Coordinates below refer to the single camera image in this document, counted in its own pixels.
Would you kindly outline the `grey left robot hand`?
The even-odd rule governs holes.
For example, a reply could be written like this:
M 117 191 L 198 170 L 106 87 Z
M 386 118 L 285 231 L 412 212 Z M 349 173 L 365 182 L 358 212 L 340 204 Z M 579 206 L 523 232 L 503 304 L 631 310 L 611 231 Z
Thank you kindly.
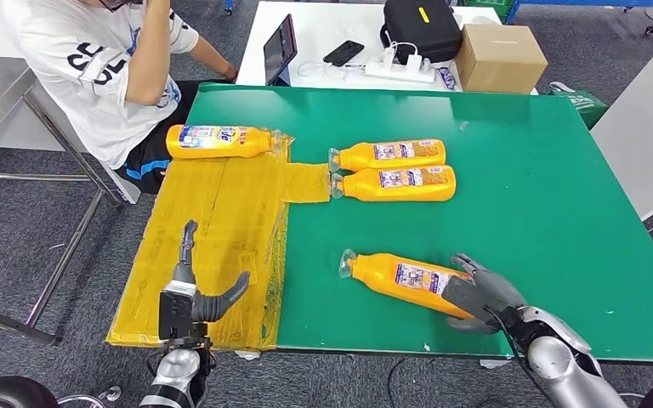
M 192 269 L 192 249 L 195 245 L 195 233 L 198 224 L 190 219 L 184 226 L 179 248 L 178 262 L 176 263 L 172 281 L 193 287 L 191 317 L 193 321 L 216 322 L 239 300 L 247 291 L 250 273 L 243 271 L 239 274 L 235 284 L 220 295 L 203 295 L 196 288 L 196 277 Z

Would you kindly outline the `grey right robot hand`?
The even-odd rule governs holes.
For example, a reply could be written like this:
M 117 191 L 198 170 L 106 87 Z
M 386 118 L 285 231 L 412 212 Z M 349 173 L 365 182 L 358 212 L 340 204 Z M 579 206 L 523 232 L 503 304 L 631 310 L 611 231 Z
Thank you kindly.
M 526 305 L 519 291 L 504 277 L 491 272 L 463 253 L 451 256 L 451 262 L 468 274 L 452 277 L 442 298 L 468 314 L 466 318 L 447 317 L 447 325 L 459 332 L 492 334 L 500 331 L 494 314 Z

